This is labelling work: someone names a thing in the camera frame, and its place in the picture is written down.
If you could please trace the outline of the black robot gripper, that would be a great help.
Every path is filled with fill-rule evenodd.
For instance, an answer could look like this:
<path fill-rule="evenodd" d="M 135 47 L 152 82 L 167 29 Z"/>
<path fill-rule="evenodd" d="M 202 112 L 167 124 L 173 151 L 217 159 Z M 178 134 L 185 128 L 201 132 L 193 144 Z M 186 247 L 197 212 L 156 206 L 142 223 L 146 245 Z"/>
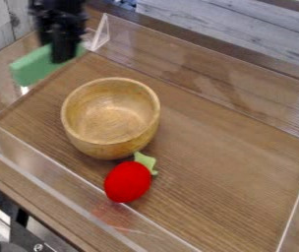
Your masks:
<path fill-rule="evenodd" d="M 52 62 L 64 63 L 76 56 L 79 33 L 86 29 L 86 0 L 29 0 L 29 13 L 37 24 L 40 44 L 51 43 Z"/>

